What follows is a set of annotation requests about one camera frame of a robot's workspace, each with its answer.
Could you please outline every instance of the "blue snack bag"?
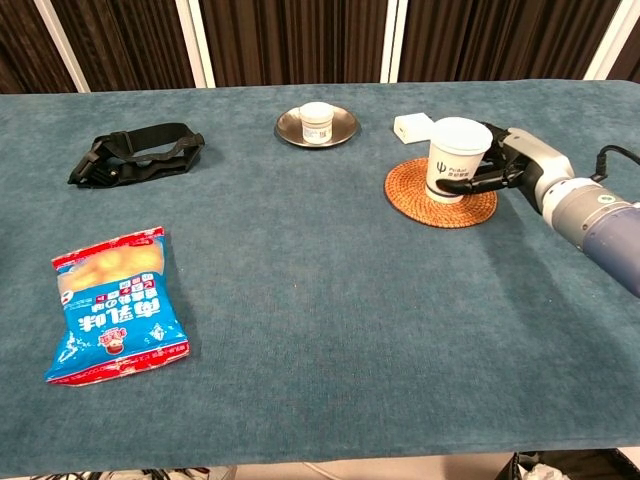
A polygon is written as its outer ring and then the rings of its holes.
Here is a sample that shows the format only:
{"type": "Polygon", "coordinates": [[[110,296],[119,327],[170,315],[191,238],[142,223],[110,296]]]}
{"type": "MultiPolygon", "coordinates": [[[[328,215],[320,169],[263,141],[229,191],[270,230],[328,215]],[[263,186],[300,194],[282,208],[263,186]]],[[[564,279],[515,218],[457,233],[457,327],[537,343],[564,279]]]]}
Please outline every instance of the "blue snack bag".
{"type": "Polygon", "coordinates": [[[49,383],[81,386],[189,355],[164,277],[164,229],[132,233],[52,260],[67,331],[49,383]]]}

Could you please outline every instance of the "round rattan coaster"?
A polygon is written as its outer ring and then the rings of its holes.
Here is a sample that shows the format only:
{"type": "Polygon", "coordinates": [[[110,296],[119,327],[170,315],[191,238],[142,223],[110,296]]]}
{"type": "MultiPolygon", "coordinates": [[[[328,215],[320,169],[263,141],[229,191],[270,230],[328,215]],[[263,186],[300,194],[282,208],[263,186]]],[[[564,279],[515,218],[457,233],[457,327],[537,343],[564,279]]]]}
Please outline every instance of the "round rattan coaster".
{"type": "Polygon", "coordinates": [[[482,223],[498,205],[496,192],[466,195],[458,203],[438,203],[425,193],[427,159],[416,158],[396,166],[387,175],[387,198],[407,217],[440,228],[464,228],[482,223]]]}

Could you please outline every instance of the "white box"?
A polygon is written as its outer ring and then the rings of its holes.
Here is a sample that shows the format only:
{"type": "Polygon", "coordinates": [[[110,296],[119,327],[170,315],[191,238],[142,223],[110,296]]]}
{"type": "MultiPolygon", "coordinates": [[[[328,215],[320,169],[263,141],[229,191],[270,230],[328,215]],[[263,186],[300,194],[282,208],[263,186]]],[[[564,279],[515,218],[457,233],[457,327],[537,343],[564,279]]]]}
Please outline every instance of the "white box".
{"type": "Polygon", "coordinates": [[[431,139],[433,120],[424,113],[413,113],[396,117],[393,132],[402,143],[426,142],[431,139]]]}

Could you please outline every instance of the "cup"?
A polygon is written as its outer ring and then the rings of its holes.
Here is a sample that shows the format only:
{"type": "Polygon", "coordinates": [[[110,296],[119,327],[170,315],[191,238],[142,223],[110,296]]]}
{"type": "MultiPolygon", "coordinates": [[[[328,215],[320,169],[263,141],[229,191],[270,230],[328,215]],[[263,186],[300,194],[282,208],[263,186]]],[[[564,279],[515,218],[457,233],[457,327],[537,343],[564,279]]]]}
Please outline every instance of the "cup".
{"type": "Polygon", "coordinates": [[[305,103],[299,109],[302,138],[307,143],[322,145],[333,134],[333,106],[325,102],[305,103]]]}
{"type": "Polygon", "coordinates": [[[491,147],[491,131],[475,120],[461,117],[442,118],[433,124],[426,192],[440,203],[457,203],[454,195],[436,186],[441,178],[466,180],[476,173],[482,157],[491,147]]]}

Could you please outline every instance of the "curtain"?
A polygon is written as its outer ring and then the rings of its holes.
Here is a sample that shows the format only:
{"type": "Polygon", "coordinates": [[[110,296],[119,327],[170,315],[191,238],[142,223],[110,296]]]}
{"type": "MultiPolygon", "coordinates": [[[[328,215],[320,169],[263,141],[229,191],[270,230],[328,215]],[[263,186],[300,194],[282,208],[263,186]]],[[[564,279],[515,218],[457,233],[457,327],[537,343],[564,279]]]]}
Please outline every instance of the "curtain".
{"type": "Polygon", "coordinates": [[[399,81],[581,79],[619,0],[410,0],[399,81]]]}
{"type": "Polygon", "coordinates": [[[640,83],[640,20],[636,22],[608,78],[640,83]]]}
{"type": "Polygon", "coordinates": [[[0,0],[0,93],[75,91],[35,4],[0,0]]]}
{"type": "Polygon", "coordinates": [[[92,91],[195,86],[174,0],[52,0],[92,91]]]}
{"type": "Polygon", "coordinates": [[[387,0],[200,0],[216,85],[378,82],[387,0]]]}

